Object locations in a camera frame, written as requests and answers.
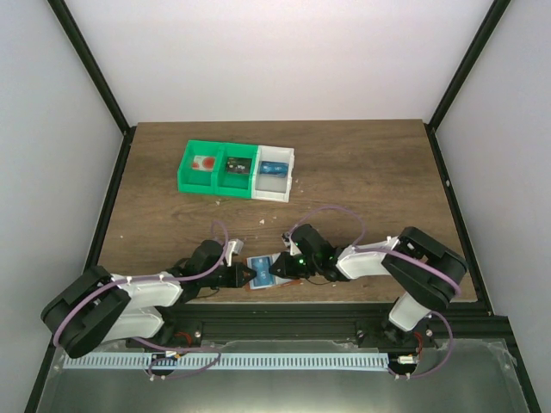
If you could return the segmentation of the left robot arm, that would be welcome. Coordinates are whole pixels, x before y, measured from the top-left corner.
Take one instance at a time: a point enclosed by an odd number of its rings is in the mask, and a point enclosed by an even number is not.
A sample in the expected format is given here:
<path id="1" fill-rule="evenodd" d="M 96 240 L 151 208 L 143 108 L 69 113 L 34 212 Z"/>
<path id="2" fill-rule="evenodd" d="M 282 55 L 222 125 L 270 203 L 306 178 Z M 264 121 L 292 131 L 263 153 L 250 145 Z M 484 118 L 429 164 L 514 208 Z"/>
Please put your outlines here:
<path id="1" fill-rule="evenodd" d="M 241 288 L 257 277 L 256 270 L 233 260 L 242 247 L 238 239 L 226 245 L 206 240 L 190 258 L 150 275 L 111 274 L 92 266 L 45 306 L 40 319 L 54 345 L 73 359 L 105 342 L 136 336 L 167 347 L 176 326 L 164 318 L 163 308 L 196 299 L 203 288 Z"/>

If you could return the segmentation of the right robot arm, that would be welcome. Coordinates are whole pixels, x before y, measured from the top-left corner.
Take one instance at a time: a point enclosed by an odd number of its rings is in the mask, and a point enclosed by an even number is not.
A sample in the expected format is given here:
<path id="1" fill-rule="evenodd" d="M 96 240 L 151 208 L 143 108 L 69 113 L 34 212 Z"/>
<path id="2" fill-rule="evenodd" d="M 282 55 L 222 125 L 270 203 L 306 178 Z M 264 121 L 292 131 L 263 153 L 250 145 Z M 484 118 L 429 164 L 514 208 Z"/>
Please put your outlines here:
<path id="1" fill-rule="evenodd" d="M 379 243 L 351 243 L 336 247 L 309 224 L 283 238 L 288 250 L 270 265 L 269 272 L 287 280 L 321 275 L 330 282 L 389 275 L 404 289 L 375 336 L 394 347 L 413 339 L 418 323 L 431 312 L 441 312 L 461 294 L 467 262 L 417 227 L 406 227 L 397 237 Z"/>

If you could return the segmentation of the light blue credit card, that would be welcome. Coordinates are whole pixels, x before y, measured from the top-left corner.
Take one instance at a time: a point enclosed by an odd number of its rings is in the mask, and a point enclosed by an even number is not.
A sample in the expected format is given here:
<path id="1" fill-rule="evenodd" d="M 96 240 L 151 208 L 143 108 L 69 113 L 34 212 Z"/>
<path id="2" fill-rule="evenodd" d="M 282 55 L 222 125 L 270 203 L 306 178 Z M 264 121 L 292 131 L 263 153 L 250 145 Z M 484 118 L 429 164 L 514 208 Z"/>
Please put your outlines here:
<path id="1" fill-rule="evenodd" d="M 262 161 L 258 173 L 260 175 L 286 177 L 288 175 L 288 164 L 275 161 Z"/>

